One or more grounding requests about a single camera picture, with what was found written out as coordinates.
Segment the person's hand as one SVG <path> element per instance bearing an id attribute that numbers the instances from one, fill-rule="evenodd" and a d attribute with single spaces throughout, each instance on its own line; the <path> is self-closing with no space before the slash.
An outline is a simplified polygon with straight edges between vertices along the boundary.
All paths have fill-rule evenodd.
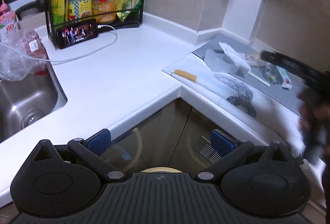
<path id="1" fill-rule="evenodd" d="M 303 156 L 315 164 L 318 159 L 329 164 L 329 83 L 305 88 L 298 98 L 302 102 L 299 112 L 305 149 Z"/>

